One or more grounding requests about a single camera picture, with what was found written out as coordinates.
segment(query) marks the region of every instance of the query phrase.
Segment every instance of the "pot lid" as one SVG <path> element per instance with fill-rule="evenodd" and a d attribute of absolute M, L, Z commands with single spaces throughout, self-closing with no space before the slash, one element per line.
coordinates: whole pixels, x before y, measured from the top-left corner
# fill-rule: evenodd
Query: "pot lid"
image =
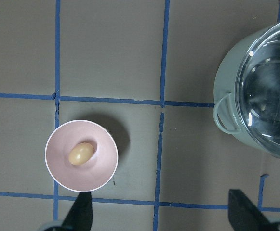
<path fill-rule="evenodd" d="M 249 134 L 280 157 L 280 23 L 249 48 L 235 92 L 240 119 Z"/>

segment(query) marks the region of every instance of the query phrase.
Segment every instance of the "glass lid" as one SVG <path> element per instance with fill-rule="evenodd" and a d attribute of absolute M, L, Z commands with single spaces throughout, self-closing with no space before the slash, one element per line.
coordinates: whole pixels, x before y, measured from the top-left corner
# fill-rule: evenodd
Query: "glass lid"
<path fill-rule="evenodd" d="M 280 157 L 280 23 L 248 50 L 235 93 L 240 119 L 249 134 Z"/>

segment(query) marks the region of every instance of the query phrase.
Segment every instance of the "pot handle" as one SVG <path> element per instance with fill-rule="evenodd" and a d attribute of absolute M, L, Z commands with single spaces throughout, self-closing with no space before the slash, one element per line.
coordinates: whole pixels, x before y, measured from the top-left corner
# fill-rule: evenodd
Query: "pot handle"
<path fill-rule="evenodd" d="M 219 117 L 218 117 L 218 109 L 219 109 L 220 104 L 222 103 L 223 100 L 225 100 L 226 98 L 230 97 L 231 94 L 232 94 L 231 92 L 226 93 L 226 94 L 215 104 L 215 106 L 214 106 L 214 108 L 213 108 L 213 119 L 214 119 L 214 121 L 215 121 L 217 127 L 218 127 L 221 131 L 223 131 L 224 133 L 227 133 L 227 134 L 235 135 L 235 134 L 240 133 L 240 132 L 241 132 L 241 129 L 240 129 L 238 126 L 236 126 L 236 129 L 235 129 L 235 130 L 228 130 L 228 129 L 226 129 L 224 126 L 221 125 L 221 123 L 220 123 L 220 121 L 219 121 Z"/>

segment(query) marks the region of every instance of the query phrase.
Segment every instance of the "pink bowl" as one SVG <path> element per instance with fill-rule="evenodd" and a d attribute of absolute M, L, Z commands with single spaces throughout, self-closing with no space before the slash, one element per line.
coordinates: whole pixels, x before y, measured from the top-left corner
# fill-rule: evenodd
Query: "pink bowl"
<path fill-rule="evenodd" d="M 94 147 L 94 154 L 86 163 L 72 165 L 69 153 L 83 142 Z M 87 120 L 73 120 L 59 126 L 47 141 L 44 157 L 54 180 L 75 192 L 101 188 L 113 177 L 118 164 L 118 150 L 110 133 Z"/>

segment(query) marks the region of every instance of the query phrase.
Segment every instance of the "white pot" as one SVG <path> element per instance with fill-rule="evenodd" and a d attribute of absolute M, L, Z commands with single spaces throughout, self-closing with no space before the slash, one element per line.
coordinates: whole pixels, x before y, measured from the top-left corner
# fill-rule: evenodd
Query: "white pot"
<path fill-rule="evenodd" d="M 228 52 L 216 74 L 214 102 L 220 130 L 280 158 L 280 23 Z"/>

